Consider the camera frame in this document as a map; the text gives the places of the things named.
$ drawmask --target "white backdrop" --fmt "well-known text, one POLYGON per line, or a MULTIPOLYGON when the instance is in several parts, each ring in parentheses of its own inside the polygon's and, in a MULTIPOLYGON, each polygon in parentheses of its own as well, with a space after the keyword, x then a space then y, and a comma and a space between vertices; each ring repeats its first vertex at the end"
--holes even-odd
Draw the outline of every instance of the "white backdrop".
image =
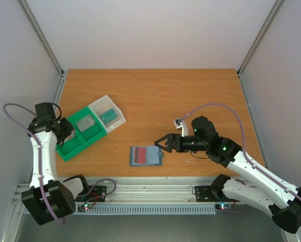
MULTIPOLYGON (((32 146, 26 133, 4 115, 7 102, 34 110, 51 101, 58 73, 32 29, 18 1, 0 0, 0 235, 18 183, 27 182, 32 169, 32 146)), ((31 114, 10 107, 28 126, 31 114)))
POLYGON ((242 79, 268 167, 300 187, 301 0, 285 1, 242 79))
POLYGON ((235 68, 274 0, 28 0, 62 68, 235 68))

